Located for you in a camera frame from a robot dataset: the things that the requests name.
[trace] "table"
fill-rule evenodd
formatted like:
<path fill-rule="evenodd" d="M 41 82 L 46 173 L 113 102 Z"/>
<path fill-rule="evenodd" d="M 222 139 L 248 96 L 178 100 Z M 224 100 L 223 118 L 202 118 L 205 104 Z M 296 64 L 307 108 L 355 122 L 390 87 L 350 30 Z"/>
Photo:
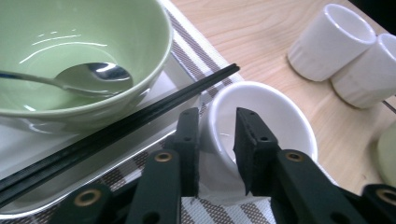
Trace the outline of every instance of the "table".
<path fill-rule="evenodd" d="M 386 31 L 346 0 L 173 0 L 177 8 L 245 80 L 273 86 L 293 100 L 310 121 L 318 141 L 318 162 L 344 189 L 361 193 L 381 183 L 375 169 L 375 144 L 396 120 L 383 104 L 357 109 L 344 103 L 329 81 L 297 75 L 287 50 L 326 4 L 351 8 L 378 34 Z M 396 106 L 396 97 L 388 99 Z"/>

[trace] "striped cloth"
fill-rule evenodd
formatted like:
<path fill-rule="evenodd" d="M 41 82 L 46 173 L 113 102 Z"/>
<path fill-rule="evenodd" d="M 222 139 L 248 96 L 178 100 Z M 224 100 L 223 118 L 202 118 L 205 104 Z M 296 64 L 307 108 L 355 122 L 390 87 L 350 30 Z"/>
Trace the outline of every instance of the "striped cloth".
<path fill-rule="evenodd" d="M 193 80 L 199 80 L 229 64 L 169 0 L 162 0 L 162 2 L 174 27 L 172 54 Z M 203 92 L 200 100 L 200 113 L 205 112 L 206 105 L 210 103 L 221 88 L 242 80 L 238 74 L 235 74 Z M 159 143 L 147 151 L 141 152 L 119 167 L 101 176 L 95 182 L 106 184 L 112 190 L 119 189 L 126 183 L 141 176 L 148 154 L 151 151 L 161 148 L 162 143 Z M 202 199 L 182 198 L 181 220 L 183 224 L 276 223 L 270 208 L 270 200 L 270 198 L 264 198 L 255 203 L 219 206 Z M 1 223 L 47 223 L 57 206 L 54 205 L 30 217 L 4 220 Z"/>

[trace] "spoon head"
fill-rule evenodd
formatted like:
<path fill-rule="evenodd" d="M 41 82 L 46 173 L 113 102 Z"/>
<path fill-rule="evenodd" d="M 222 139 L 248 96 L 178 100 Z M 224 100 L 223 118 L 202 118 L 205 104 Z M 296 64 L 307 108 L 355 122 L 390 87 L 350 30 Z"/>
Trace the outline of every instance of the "spoon head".
<path fill-rule="evenodd" d="M 56 78 L 63 89 L 88 97 L 111 97 L 134 85 L 132 76 L 114 63 L 84 63 L 62 71 Z"/>

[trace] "chopsticks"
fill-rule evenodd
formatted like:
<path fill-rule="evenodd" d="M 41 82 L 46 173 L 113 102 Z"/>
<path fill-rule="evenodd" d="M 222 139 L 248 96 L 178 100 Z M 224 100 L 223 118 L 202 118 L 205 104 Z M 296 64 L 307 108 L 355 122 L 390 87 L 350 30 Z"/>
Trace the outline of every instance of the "chopsticks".
<path fill-rule="evenodd" d="M 88 159 L 127 134 L 136 131 L 237 71 L 239 71 L 239 67 L 233 63 L 163 98 L 157 103 L 110 124 L 104 129 L 0 180 L 0 207 L 4 207 L 28 191 L 35 189 L 81 161 Z"/>

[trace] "green bowl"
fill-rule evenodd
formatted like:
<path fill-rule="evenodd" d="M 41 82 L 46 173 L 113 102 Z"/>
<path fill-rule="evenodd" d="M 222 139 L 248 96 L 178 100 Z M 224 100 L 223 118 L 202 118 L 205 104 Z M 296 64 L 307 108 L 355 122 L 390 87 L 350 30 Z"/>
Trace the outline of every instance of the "green bowl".
<path fill-rule="evenodd" d="M 45 132 L 97 129 L 125 116 L 161 73 L 172 45 L 170 21 L 155 0 L 5 0 L 0 30 L 0 70 L 56 77 L 77 64 L 106 62 L 133 77 L 131 89 L 102 101 L 0 79 L 0 116 Z"/>

